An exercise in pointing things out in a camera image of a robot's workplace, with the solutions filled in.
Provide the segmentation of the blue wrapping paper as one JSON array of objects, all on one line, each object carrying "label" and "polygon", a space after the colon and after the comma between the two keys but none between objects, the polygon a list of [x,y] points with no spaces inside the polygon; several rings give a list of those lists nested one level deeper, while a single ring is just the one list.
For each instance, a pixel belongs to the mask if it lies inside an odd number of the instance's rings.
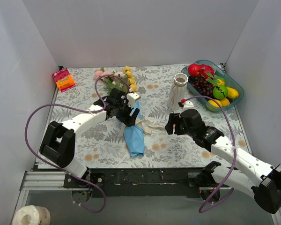
[{"label": "blue wrapping paper", "polygon": [[145,142],[143,129],[137,125],[125,127],[123,135],[131,157],[144,156]]}]

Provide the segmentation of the cream ribbon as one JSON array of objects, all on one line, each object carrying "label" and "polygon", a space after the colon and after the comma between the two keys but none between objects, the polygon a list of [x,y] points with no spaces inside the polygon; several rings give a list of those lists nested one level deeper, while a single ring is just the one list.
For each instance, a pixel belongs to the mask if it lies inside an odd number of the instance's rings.
[{"label": "cream ribbon", "polygon": [[[160,131],[166,131],[164,127],[154,124],[150,120],[137,119],[135,126],[138,126],[139,128],[141,128],[146,135],[151,135],[153,129],[160,130]],[[118,137],[122,137],[124,135],[125,127],[126,127],[126,125],[124,123],[122,123]]]}]

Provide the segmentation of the artificial flower bouquet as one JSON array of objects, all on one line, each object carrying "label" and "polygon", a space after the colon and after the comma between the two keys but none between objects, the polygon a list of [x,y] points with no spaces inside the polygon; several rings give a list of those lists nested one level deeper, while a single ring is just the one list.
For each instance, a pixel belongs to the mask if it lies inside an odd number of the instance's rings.
[{"label": "artificial flower bouquet", "polygon": [[125,66],[119,71],[108,71],[102,67],[94,72],[94,79],[99,79],[99,81],[105,83],[106,87],[103,89],[108,94],[113,88],[123,92],[135,92],[137,90],[135,78],[129,66]]}]

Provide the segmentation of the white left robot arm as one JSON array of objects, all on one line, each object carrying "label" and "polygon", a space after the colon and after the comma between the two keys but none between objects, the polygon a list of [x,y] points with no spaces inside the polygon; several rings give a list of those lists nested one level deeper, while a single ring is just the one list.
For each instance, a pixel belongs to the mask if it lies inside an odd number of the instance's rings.
[{"label": "white left robot arm", "polygon": [[39,153],[74,175],[74,182],[79,187],[86,187],[90,183],[90,175],[86,173],[88,168],[74,156],[76,139],[95,125],[112,117],[116,117],[127,127],[135,125],[140,110],[134,106],[140,98],[136,92],[125,93],[114,88],[102,100],[94,102],[86,113],[61,123],[51,122],[45,132]]}]

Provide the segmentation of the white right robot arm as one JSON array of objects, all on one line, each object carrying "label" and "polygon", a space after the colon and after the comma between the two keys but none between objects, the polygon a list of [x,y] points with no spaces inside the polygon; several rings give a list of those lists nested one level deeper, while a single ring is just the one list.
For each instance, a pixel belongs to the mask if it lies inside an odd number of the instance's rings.
[{"label": "white right robot arm", "polygon": [[225,185],[249,195],[268,213],[275,214],[280,209],[281,165],[272,166],[235,148],[223,132],[205,125],[195,109],[170,113],[165,130],[170,135],[188,135],[198,146],[231,163],[235,170]]}]

